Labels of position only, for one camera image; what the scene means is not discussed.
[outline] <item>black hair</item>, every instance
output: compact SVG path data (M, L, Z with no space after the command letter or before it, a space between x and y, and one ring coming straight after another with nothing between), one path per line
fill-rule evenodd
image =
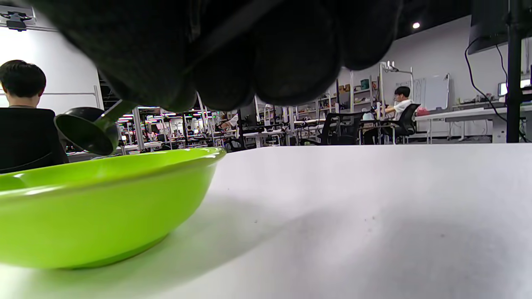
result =
M11 60L0 66L0 82L7 93L17 97L41 95L46 76L36 65L23 60Z
M405 97L409 97L410 96L410 87L408 87L408 86L399 86L395 90L395 94L396 95L404 95Z

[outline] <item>white tabletop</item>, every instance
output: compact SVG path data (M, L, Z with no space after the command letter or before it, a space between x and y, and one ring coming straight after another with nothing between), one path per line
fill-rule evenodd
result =
M259 136L259 135L276 135L276 134L280 134L282 133L282 130L281 129L277 129L277 130L272 130L270 132L268 131L263 131L263 132L253 132L253 133L245 133L244 134L244 137L254 137L254 136Z
M521 112L530 112L530 111L532 111L532 105L521 106ZM497 108L497 113L506 114L507 108L505 107ZM495 115L495 111L491 108L489 109L485 109L485 108L465 109L465 110L457 110L457 111L452 111L452 112L423 115L420 117L416 117L415 120L423 121L423 120L431 120L431 119L446 119L446 118L456 118L456 117L477 117L481 115Z
M0 298L529 299L531 149L231 153L157 247L95 270L0 266Z

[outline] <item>gloved hand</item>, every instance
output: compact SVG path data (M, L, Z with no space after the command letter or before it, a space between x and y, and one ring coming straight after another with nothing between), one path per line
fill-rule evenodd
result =
M379 62L402 7L402 0L28 2L96 64L121 99L174 112L189 109L196 90L222 111L255 94L275 105L313 100L342 65L358 70ZM242 9L244 18L235 17Z

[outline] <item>black funnel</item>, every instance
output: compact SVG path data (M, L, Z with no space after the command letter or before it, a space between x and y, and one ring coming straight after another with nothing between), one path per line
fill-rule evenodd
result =
M135 106L134 103L119 101L107 114L94 107L72 108L55 117L55 126L70 142L85 151L110 155L118 146L116 119Z

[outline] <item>chair backrest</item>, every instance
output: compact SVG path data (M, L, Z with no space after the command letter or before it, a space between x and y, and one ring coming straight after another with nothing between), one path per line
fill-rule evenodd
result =
M321 131L321 145L356 144L360 120L365 112L329 113Z
M48 109L0 108L0 173L64 162L54 117L55 113Z
M408 107L406 107L406 109L403 111L403 113L401 113L401 116L399 117L399 125L408 133L415 134L416 128L413 117L416 109L419 106L420 104L415 103L408 105Z

